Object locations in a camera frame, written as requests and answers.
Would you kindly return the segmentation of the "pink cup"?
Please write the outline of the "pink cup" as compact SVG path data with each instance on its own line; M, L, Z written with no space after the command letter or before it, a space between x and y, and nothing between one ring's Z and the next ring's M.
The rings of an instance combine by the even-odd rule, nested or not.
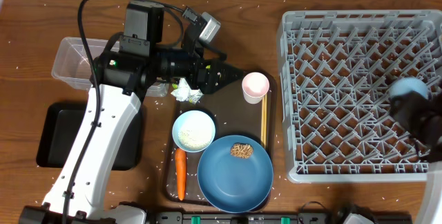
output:
M269 91L269 80L259 72L247 74L242 80L244 99L250 104L259 103Z

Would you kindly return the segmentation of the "white wrapper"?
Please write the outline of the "white wrapper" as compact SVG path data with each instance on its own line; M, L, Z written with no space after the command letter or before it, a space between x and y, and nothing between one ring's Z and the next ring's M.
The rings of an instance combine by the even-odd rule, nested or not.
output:
M200 89L191 89L187 81L184 78L180 78L179 83L173 85L171 95L179 102L196 104L203 96L203 93Z

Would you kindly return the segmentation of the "light blue rice bowl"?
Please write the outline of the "light blue rice bowl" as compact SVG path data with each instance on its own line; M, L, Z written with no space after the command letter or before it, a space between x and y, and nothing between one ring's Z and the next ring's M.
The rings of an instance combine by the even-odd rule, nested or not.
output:
M207 113L198 110L181 114L173 123L172 139L186 152L206 149L215 138L215 122Z

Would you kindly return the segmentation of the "brown food scrap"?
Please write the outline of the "brown food scrap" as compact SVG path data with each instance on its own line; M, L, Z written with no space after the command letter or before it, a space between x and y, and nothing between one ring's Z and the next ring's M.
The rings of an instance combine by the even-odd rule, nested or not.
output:
M237 158L248 159L253 154L253 147L250 144L235 143L231 147L230 154Z

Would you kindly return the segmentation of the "orange carrot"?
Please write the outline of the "orange carrot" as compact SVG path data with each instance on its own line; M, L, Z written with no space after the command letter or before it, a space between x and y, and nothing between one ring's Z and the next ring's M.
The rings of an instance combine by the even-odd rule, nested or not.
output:
M184 200L186 194L186 161L186 152L181 148L177 148L175 151L175 172L179 200Z

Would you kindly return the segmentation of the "blue plate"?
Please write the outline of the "blue plate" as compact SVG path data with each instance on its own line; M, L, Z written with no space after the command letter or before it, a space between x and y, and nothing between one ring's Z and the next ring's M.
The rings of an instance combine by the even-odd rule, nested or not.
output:
M249 144L249 158L231 155L235 144ZM228 213L258 209L270 194L273 165L268 153L255 140L230 135L218 138L202 153L198 164L198 185L212 206Z

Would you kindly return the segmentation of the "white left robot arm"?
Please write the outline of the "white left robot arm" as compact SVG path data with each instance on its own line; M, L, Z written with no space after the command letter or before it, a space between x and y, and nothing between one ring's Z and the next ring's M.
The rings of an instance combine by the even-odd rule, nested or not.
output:
M124 30L98 57L89 57L91 88L84 117L63 169L39 207L26 206L20 223L146 223L135 203L104 209L108 177L122 140L158 79L183 78L212 94L243 75L218 51L204 51L220 29L210 14L153 0L129 0Z

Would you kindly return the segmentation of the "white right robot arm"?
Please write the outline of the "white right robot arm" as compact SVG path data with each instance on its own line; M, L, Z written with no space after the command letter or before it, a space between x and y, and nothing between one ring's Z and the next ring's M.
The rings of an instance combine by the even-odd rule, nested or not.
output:
M390 115L430 153L427 182L416 223L441 222L441 107L416 91L391 97Z

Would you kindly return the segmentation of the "grey dishwasher rack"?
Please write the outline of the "grey dishwasher rack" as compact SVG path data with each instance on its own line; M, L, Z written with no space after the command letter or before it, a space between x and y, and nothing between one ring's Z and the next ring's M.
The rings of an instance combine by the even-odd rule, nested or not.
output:
M391 118L388 91L415 77L441 92L440 11L288 11L276 44L288 180L426 179L429 151Z

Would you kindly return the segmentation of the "black waste tray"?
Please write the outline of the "black waste tray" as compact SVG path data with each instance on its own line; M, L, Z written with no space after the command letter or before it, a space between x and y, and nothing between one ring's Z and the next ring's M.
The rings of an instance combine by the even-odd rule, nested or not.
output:
M40 167L64 166L85 110L85 102L56 102L48 107L36 156L36 163ZM112 167L113 171L127 171L139 164L143 126L143 111L139 111L124 135Z

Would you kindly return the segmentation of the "wooden chopstick left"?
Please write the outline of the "wooden chopstick left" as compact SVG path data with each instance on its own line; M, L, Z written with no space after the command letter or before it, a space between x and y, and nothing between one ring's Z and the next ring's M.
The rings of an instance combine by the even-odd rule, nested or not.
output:
M266 111L267 111L267 107L266 107L266 99L267 99L267 94L264 95L264 97L262 98L262 114L261 114L261 133L260 133L260 139L261 139L261 146L265 148L265 133L266 133Z

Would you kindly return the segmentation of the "wooden chopstick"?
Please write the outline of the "wooden chopstick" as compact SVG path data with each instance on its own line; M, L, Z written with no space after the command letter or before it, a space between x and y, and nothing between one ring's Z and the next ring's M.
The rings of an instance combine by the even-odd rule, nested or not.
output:
M266 107L266 99L267 99L267 94L264 95L264 97L262 98L262 114L261 114L261 133L260 133L260 139L261 139L261 146L265 148L265 133L266 133L266 111L267 111L267 107Z
M262 146L267 148L267 94L262 99Z

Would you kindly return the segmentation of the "brown serving tray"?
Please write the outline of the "brown serving tray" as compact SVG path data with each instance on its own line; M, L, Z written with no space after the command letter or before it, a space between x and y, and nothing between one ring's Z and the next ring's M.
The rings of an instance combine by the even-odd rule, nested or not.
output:
M278 96L275 94L277 82L266 72L264 73L269 79L269 92L266 94L266 143L261 145L266 150L270 160L272 160L272 150L274 141L274 117L276 114L276 100ZM175 107L173 120L175 121L179 116L187 111L199 110L204 111L211 116L215 123L215 140L224 136L240 135L246 136L255 140L255 142L262 142L261 134L263 131L262 123L262 101L258 104L247 103L243 97L241 80L238 80L228 86L222 88L213 95L204 95L200 102L192 104L189 102L178 102ZM198 164L203 151L197 153L187 153L187 173L186 176L186 193L183 201L177 197L176 189L176 170L175 170L175 149L177 145L174 143L172 133L170 134L168 143L167 162L164 161L163 172L163 192L168 200L179 203L188 203L194 205L210 206L211 203L203 196L198 185Z

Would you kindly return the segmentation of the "wooden chopstick right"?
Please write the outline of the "wooden chopstick right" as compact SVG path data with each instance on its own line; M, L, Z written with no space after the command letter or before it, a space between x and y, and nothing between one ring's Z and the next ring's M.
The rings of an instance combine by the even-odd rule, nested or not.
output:
M267 148L267 94L262 99L262 146Z

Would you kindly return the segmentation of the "clear plastic bin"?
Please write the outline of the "clear plastic bin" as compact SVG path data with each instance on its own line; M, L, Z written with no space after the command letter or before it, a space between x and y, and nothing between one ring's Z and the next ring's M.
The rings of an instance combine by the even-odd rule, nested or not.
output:
M93 58L99 56L107 43L103 39L87 39ZM65 37L62 39L51 75L57 80L67 83L74 89L88 91L91 87L90 64L80 37ZM146 97L165 97L169 84L154 83L146 92Z

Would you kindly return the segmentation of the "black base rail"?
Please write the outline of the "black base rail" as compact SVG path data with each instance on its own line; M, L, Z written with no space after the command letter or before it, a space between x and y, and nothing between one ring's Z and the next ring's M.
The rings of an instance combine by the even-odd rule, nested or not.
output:
M134 205L124 203L111 209L98 223L146 223L146 224L329 224L329 223L378 223L412 224L412 217L404 213L373 213L368 209L350 205L333 215L320 206L309 208L304 204L297 213L252 212L247 214L228 214L223 212L148 213Z

